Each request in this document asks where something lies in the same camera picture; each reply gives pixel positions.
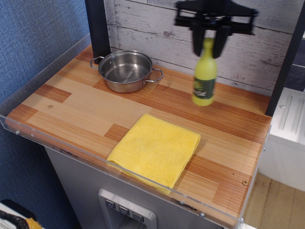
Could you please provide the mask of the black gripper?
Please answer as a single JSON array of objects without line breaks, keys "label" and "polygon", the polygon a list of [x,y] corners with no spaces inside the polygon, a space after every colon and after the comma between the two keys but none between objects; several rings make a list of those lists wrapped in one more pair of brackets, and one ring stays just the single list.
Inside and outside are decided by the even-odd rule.
[{"label": "black gripper", "polygon": [[221,56],[228,36],[233,33],[251,35],[258,11],[231,0],[187,0],[175,4],[175,25],[193,32],[193,52],[200,56],[206,30],[216,31],[213,58]]}]

